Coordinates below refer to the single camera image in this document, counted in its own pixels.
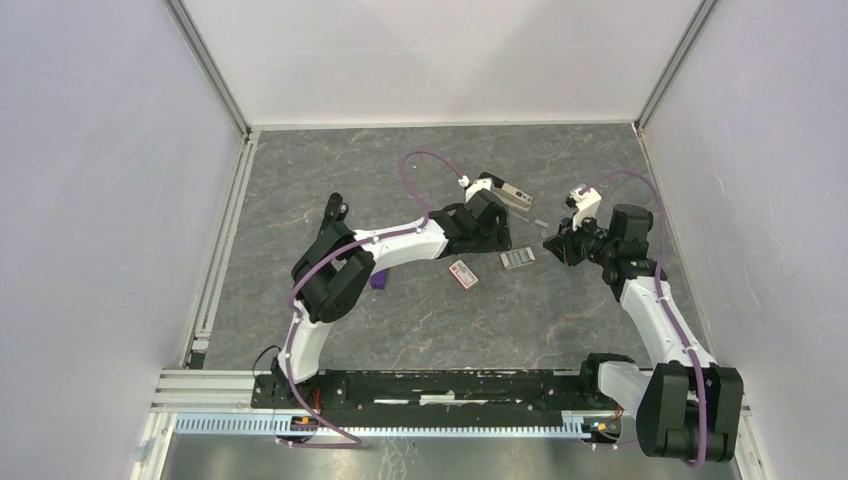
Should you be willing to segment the staple tray box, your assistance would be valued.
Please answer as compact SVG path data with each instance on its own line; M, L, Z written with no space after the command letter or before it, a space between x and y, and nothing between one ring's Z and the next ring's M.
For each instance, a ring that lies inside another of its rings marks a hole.
M531 247L522 247L500 254L500 260L505 269L515 269L527 266L536 261L536 256Z

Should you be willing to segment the black stapler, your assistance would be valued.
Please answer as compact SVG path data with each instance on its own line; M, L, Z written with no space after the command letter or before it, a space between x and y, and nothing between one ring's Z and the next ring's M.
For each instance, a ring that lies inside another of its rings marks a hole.
M348 209L348 204L344 201L344 198L340 193L331 193L328 197L322 216L319 234L322 234L331 223L343 221L347 215Z

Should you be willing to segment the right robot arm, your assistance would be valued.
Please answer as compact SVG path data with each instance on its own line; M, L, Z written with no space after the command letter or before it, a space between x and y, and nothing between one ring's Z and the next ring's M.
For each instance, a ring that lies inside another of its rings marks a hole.
M567 266L589 261L601 267L604 283L636 325L652 362L651 374L645 374L622 355L590 355L577 382L580 400L591 408L617 402L633 416L638 445L648 457L691 466L730 461L744 382L736 369L720 366L699 344L674 302L665 272L649 258L653 214L619 204L603 228L595 206L568 205L571 216L544 248Z

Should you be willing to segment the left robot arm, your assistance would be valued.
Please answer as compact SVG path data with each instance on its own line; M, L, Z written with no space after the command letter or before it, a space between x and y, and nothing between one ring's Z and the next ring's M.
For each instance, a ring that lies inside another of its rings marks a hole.
M314 394L319 357L333 322L358 302L371 277L416 261L507 251L512 242L508 207L495 195L475 193L413 222L378 230L353 230L348 206L334 192L314 243L291 270L287 303L292 325L271 372L275 392L290 407Z

